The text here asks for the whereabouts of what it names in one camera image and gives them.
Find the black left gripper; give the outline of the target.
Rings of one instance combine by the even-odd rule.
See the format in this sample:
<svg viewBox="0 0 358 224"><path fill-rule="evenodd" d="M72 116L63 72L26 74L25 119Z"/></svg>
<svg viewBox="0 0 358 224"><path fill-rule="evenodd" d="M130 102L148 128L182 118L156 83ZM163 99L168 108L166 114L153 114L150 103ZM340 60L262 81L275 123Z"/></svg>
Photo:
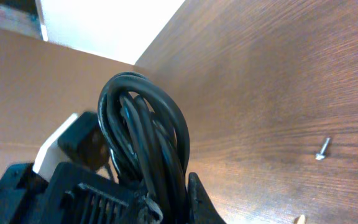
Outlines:
<svg viewBox="0 0 358 224"><path fill-rule="evenodd" d="M0 179L0 223L35 223L48 182L32 163L9 166Z"/></svg>

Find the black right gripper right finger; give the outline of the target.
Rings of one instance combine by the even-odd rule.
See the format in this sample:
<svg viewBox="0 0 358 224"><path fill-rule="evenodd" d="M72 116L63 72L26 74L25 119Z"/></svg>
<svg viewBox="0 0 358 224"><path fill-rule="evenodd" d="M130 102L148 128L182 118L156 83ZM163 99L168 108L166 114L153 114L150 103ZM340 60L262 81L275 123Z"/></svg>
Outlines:
<svg viewBox="0 0 358 224"><path fill-rule="evenodd" d="M188 175L189 224L226 224L215 209L197 173Z"/></svg>

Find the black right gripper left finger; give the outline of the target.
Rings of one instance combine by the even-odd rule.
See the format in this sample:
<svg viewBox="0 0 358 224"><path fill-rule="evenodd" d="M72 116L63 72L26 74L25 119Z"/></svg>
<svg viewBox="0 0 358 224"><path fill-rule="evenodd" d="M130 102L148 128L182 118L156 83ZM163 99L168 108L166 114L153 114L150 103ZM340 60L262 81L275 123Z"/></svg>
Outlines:
<svg viewBox="0 0 358 224"><path fill-rule="evenodd" d="M142 192L62 162L46 189L39 223L163 223L163 214Z"/></svg>

